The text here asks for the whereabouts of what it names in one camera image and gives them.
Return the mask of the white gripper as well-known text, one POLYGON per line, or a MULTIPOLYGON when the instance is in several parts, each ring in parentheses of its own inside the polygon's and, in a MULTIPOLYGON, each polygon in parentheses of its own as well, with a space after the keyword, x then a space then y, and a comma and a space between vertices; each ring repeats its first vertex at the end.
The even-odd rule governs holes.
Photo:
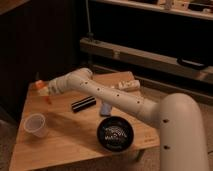
POLYGON ((38 80, 35 82, 35 86, 38 94, 43 97, 48 104, 51 103, 51 100, 49 98, 50 95, 58 95, 64 93, 64 90, 56 83, 55 80, 47 82, 38 80))

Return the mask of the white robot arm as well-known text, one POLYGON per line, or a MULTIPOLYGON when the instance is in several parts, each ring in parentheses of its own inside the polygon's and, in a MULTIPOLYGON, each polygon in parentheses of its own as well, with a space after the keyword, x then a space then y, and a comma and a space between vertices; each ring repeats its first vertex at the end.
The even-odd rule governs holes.
POLYGON ((43 97, 76 90, 92 95, 160 130, 160 171, 210 171, 202 112, 187 94, 173 93, 160 102, 111 88, 92 80, 80 68, 49 82, 35 82, 43 97))

